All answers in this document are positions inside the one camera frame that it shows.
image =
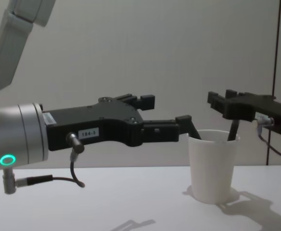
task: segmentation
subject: robotic arm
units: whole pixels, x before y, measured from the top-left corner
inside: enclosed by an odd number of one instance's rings
[[[0,90],[10,85],[33,24],[45,26],[55,0],[10,0],[0,26]],[[198,133],[189,115],[174,120],[144,121],[138,109],[154,109],[153,95],[132,94],[103,97],[96,105],[43,111],[33,103],[0,108],[0,169],[7,194],[16,187],[50,180],[69,180],[80,187],[74,173],[77,155],[84,145],[118,141],[130,147],[144,142],[176,142],[179,134]],[[70,170],[73,179],[52,175],[15,180],[13,167],[48,159],[48,150],[72,147]]]
[[[215,92],[209,92],[208,103],[211,108],[223,114],[225,119],[233,121],[257,121],[259,138],[276,154],[281,153],[273,148],[262,136],[262,128],[268,128],[281,135],[281,103],[274,101],[270,95],[237,93],[227,90],[225,97]]]
[[[10,0],[0,25],[0,90],[11,84],[33,24],[45,26],[55,0]]]

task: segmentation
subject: cable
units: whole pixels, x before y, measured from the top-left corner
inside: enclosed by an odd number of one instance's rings
[[[277,155],[280,155],[281,156],[281,152],[277,151],[275,148],[273,148],[268,141],[266,141],[261,135],[258,135],[258,137],[264,142],[267,144],[267,146],[272,150],[274,151]]]
[[[261,134],[258,134],[258,137],[260,138],[261,141],[263,141],[264,143],[266,143],[266,145],[268,146],[269,149],[271,149],[272,151],[274,151],[277,155],[281,156],[281,152],[277,151],[275,148],[273,148],[269,142],[267,140],[265,140]]]
[[[70,172],[71,172],[71,175],[72,175],[72,178],[74,180],[74,182],[81,188],[84,188],[85,187],[85,184],[81,181],[79,181],[77,179],[77,176],[75,175],[75,172],[74,172],[74,162],[71,162],[70,163]]]
[[[75,183],[73,179],[67,177],[53,177],[53,180],[66,180]]]

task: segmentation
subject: black cable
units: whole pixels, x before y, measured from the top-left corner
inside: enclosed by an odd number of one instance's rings
[[[71,172],[71,175],[72,175],[72,178],[74,180],[74,182],[81,188],[84,188],[85,187],[85,184],[81,181],[79,181],[77,179],[77,176],[75,175],[75,172],[74,172],[74,162],[71,162],[70,163],[70,172]]]
[[[258,137],[260,138],[261,141],[263,141],[264,143],[266,143],[266,145],[268,146],[269,149],[271,149],[272,151],[274,151],[277,155],[281,156],[281,152],[277,151],[275,148],[273,148],[268,141],[266,141],[260,134],[258,134]]]
[[[278,52],[279,52],[279,40],[280,40],[280,26],[281,26],[281,0],[279,1],[279,13],[278,13],[278,19],[277,19],[277,31],[276,31],[276,40],[275,40],[272,96],[275,95],[276,70],[277,70],[277,60],[278,60]],[[269,130],[268,142],[271,143],[271,130]],[[270,147],[268,146],[266,165],[269,165],[269,155],[270,155],[269,150],[270,150]]]
[[[264,142],[267,144],[267,146],[272,150],[274,151],[277,155],[280,155],[281,156],[281,152],[277,151],[275,148],[273,148],[268,141],[266,141],[261,135],[258,135],[258,137]]]
[[[67,177],[53,177],[53,180],[66,180],[75,183],[73,179]]]

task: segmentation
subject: white robot arm segment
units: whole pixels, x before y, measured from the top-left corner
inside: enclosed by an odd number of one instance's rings
[[[11,0],[0,25],[0,90],[10,85],[33,23],[45,26],[55,0]]]

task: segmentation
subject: silver cylindrical joint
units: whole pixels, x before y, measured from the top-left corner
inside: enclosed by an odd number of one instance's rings
[[[12,170],[12,168],[6,168],[3,171],[4,171],[4,175],[2,176],[2,178],[3,178],[5,193],[13,194],[16,191],[13,170]]]
[[[39,104],[0,108],[0,169],[48,159],[48,140]]]

